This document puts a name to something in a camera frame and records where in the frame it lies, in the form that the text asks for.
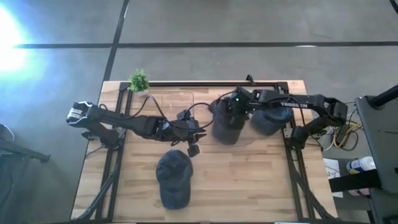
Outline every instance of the cap brim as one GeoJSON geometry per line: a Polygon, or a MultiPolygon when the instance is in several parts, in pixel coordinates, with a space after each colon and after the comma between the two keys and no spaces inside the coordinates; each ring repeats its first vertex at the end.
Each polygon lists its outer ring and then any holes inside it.
{"type": "Polygon", "coordinates": [[[169,191],[167,188],[160,185],[160,199],[162,200],[163,207],[176,210],[186,207],[191,198],[191,183],[188,182],[179,191],[169,191]]]}

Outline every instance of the green plant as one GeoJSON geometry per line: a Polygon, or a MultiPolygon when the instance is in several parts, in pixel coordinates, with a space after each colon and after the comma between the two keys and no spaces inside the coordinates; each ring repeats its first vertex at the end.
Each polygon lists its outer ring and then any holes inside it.
{"type": "Polygon", "coordinates": [[[149,88],[147,74],[145,74],[143,69],[136,69],[136,72],[133,75],[130,75],[129,79],[129,90],[133,92],[144,91],[149,88]]]}

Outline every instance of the small potted plant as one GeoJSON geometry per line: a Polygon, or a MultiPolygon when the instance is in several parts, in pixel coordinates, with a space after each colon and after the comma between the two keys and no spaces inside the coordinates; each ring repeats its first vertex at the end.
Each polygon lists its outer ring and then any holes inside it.
{"type": "Polygon", "coordinates": [[[130,75],[130,87],[129,90],[136,93],[138,96],[146,96],[148,95],[148,80],[147,75],[144,70],[137,69],[133,75],[130,75]]]}

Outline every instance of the yellow wire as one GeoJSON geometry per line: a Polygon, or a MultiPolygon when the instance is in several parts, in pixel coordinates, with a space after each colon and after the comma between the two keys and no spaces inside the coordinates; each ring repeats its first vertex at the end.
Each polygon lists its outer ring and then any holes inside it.
{"type": "Polygon", "coordinates": [[[362,125],[361,123],[358,123],[358,124],[355,124],[355,125],[353,125],[352,127],[350,127],[350,128],[347,130],[347,132],[345,133],[344,138],[343,138],[343,140],[340,142],[339,145],[337,145],[337,142],[336,142],[337,134],[335,134],[335,135],[334,135],[334,138],[333,138],[333,144],[334,144],[336,147],[338,147],[338,148],[343,147],[343,143],[345,143],[345,142],[347,141],[348,133],[350,133],[350,131],[351,131],[352,129],[354,129],[355,127],[360,127],[361,125],[362,125]]]}

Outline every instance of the paper sheet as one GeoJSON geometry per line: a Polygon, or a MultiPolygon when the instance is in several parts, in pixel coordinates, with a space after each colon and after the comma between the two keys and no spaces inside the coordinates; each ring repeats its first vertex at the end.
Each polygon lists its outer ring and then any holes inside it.
{"type": "MultiPolygon", "coordinates": [[[[323,159],[325,163],[326,173],[328,174],[328,179],[332,179],[335,177],[340,177],[340,169],[338,167],[338,161],[334,159],[323,159]]],[[[343,197],[342,192],[332,193],[334,197],[343,197]]]]}

